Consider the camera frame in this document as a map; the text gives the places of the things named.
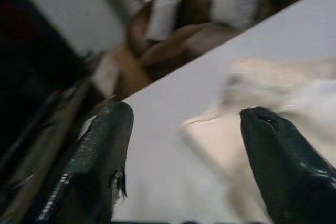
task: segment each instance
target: white wall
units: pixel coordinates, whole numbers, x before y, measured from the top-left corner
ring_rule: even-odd
[[[106,0],[32,0],[76,52],[123,41],[124,28]]]

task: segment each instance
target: beige cloth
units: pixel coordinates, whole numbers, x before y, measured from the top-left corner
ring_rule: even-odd
[[[320,80],[335,78],[335,65],[336,58],[302,63],[234,62],[220,103],[184,122],[189,142],[231,179],[231,202],[244,221],[271,223],[248,162],[239,111],[249,106],[271,106],[292,120],[336,165],[336,127],[331,126],[336,126],[332,120],[336,114],[336,80]]]

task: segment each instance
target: white pillow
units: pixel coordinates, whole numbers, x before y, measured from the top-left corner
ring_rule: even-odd
[[[170,37],[180,0],[154,0],[146,38],[162,41]]]
[[[236,29],[248,28],[258,12],[259,0],[213,0],[211,19]]]

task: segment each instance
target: white table surface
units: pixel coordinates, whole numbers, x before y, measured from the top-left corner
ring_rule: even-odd
[[[301,0],[125,100],[134,111],[128,198],[116,220],[234,220],[227,183],[183,141],[180,123],[218,99],[228,62],[336,55],[336,0]]]

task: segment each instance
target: white cushion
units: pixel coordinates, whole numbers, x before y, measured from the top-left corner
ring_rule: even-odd
[[[245,29],[253,24],[258,6],[259,0],[213,0],[211,19]]]
[[[146,38],[162,41],[170,37],[180,0],[154,0]]]

